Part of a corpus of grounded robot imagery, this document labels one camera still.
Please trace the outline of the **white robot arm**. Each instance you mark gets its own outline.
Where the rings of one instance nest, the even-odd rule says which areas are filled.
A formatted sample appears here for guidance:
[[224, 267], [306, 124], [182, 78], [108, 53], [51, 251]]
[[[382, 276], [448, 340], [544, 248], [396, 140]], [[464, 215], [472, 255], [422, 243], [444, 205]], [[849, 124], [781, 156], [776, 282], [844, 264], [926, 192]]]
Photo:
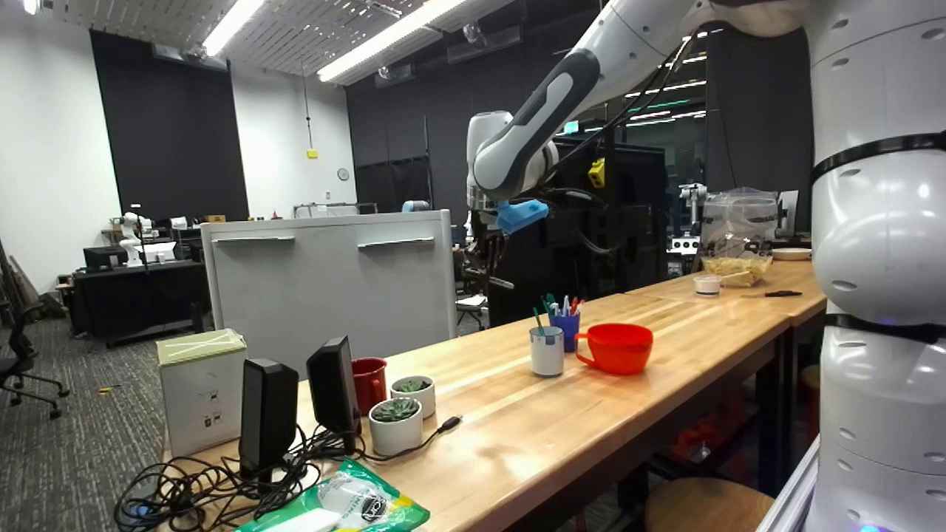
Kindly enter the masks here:
[[627, 96], [685, 34], [807, 40], [818, 434], [804, 532], [946, 532], [946, 0], [605, 0], [516, 109], [467, 122], [467, 190], [503, 220], [555, 131]]

